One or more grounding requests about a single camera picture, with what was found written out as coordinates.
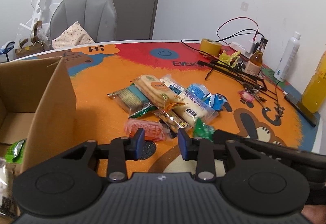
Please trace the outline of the person's right hand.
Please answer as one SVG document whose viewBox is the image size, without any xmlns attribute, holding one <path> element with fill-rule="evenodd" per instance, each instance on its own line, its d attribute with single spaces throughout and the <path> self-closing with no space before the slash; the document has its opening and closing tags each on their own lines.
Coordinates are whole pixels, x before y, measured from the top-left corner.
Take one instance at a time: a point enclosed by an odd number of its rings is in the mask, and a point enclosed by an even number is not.
<svg viewBox="0 0 326 224">
<path fill-rule="evenodd" d="M 326 223 L 326 206 L 325 205 L 305 205 L 302 214 L 313 224 Z"/>
</svg>

